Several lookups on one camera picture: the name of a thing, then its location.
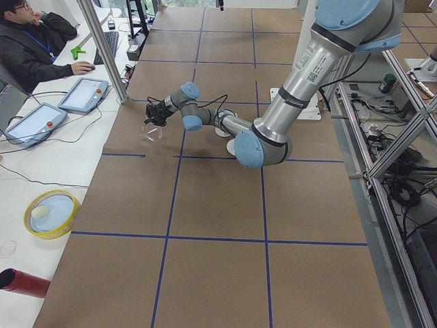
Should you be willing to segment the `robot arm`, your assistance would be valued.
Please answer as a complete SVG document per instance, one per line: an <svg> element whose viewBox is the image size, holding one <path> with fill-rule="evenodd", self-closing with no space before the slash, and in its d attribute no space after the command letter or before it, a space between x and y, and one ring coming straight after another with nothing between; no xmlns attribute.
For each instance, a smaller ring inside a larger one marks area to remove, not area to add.
<svg viewBox="0 0 437 328"><path fill-rule="evenodd" d="M234 137L238 162L259 168L284 162L292 152L287 132L337 62L353 53L392 49L401 39L403 1L317 1L311 38L267 111L247 122L225 110L202 109L199 88L191 82L156 105L147 105L146 124L165 126L180 112L184 128L211 125Z"/></svg>

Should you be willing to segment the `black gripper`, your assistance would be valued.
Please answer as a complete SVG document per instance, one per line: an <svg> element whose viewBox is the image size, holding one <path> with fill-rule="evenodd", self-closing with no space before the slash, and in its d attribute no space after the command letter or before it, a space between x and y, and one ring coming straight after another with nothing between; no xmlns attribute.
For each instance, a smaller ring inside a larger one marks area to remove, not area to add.
<svg viewBox="0 0 437 328"><path fill-rule="evenodd" d="M147 97L148 104L145 107L146 118L144 124L164 127L167 125L167 118L171 115L169 107L164 100Z"/></svg>

